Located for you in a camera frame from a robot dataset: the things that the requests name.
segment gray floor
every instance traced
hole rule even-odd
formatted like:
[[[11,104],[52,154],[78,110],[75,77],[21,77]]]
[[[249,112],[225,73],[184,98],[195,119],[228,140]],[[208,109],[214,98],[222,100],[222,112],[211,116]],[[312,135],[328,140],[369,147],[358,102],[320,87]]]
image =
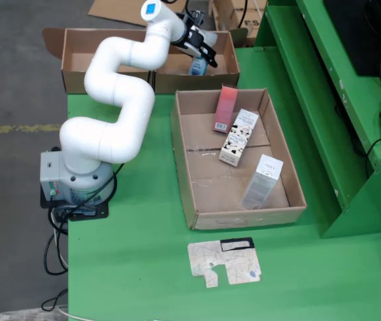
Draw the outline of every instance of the gray floor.
[[[0,0],[0,126],[61,124],[66,119],[60,61],[45,50],[44,27],[138,28],[87,16],[92,1]],[[193,1],[189,7],[206,11],[207,0]],[[212,29],[213,20],[207,18],[204,28]],[[4,312],[37,308],[67,287],[67,276],[48,276],[42,266],[52,230],[46,212],[39,208],[39,154],[59,144],[58,132],[1,130],[8,132],[0,133],[0,312]],[[50,254],[54,270],[58,264],[54,252]]]

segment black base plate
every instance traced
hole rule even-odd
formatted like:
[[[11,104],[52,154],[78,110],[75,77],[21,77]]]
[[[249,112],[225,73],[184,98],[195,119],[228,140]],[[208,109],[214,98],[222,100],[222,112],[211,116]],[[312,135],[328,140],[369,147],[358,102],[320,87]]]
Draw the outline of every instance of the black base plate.
[[[95,215],[83,215],[79,213],[74,213],[71,217],[69,217],[70,221],[87,221],[90,219],[105,219],[109,216],[109,199],[106,199],[103,203],[96,206],[96,214]],[[40,194],[40,205],[42,209],[49,209],[50,207],[59,207],[61,205],[69,205],[66,201],[47,201],[45,199],[45,195],[43,194],[43,189],[41,186],[41,194]],[[56,217],[55,220],[57,222],[65,222],[63,217]]]

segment green workbench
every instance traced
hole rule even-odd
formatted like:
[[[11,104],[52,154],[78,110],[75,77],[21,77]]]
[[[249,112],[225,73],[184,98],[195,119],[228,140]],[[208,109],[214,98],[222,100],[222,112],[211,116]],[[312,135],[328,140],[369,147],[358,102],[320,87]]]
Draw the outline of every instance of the green workbench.
[[[238,49],[239,87],[268,88],[308,203],[296,224],[190,231],[172,149],[173,95],[158,95],[140,154],[118,175],[110,216],[71,222],[69,311],[94,320],[381,320],[381,233],[321,239],[340,205],[279,49]],[[119,110],[68,96],[69,117]],[[188,243],[252,237],[260,282],[192,277]]]

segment green metal frame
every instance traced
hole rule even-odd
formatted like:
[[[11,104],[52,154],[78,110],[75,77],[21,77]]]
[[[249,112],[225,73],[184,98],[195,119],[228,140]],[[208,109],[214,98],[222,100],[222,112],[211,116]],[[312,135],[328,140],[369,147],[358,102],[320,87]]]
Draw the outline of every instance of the green metal frame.
[[[321,53],[324,64],[351,118],[366,152],[380,138],[381,83],[377,77],[357,75],[323,0],[297,0],[301,14]],[[375,170],[381,167],[381,143],[370,153]]]
[[[307,5],[311,7],[319,3],[316,0]],[[322,233],[324,237],[337,237],[381,232],[381,162],[376,163],[376,172],[367,179],[365,160],[354,152],[348,131],[334,112],[335,102],[331,89],[299,8],[295,1],[271,1],[265,10],[256,45],[260,45],[261,49],[275,46],[281,53],[299,105],[340,204],[336,215],[328,215],[329,219]],[[330,70],[333,81],[335,74]],[[357,92],[348,90],[349,96],[362,95],[361,86],[363,84],[356,85],[354,90]],[[381,91],[376,94],[381,99]],[[349,105],[346,101],[344,104],[348,112],[365,107],[361,104]],[[362,128],[375,129],[375,126],[363,124]]]

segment cardboard box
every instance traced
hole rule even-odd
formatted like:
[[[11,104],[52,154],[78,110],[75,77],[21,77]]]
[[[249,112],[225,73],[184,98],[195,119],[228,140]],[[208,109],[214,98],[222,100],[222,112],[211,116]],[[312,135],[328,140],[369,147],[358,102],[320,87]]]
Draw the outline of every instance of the cardboard box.
[[[238,25],[244,13],[244,0],[210,0],[211,13],[217,30],[231,32],[235,47],[252,46],[255,43],[267,0],[249,0],[247,13],[241,28]]]
[[[307,205],[267,90],[239,90],[235,115],[245,108],[258,112],[260,117],[237,168],[218,160],[225,135],[211,127],[219,95],[220,90],[177,92],[171,112],[174,155],[188,227],[226,229],[297,221]],[[281,178],[263,209],[246,210],[240,206],[241,197],[262,154],[284,162]]]
[[[94,0],[88,15],[117,21],[125,21],[136,25],[147,25],[142,19],[140,10],[146,0]],[[174,12],[182,12],[186,0],[177,0],[173,4],[167,4]]]
[[[85,94],[84,77],[98,45],[107,37],[124,37],[144,41],[145,30],[59,29],[45,28],[43,40],[47,50],[61,59],[64,86],[69,94]],[[156,71],[156,93],[173,94],[176,90],[219,89],[222,84],[237,85],[239,65],[228,32],[217,32],[214,46],[217,68],[208,66],[205,76],[188,75],[192,58],[170,46],[166,63]],[[147,80],[148,71],[120,66],[121,74]]]

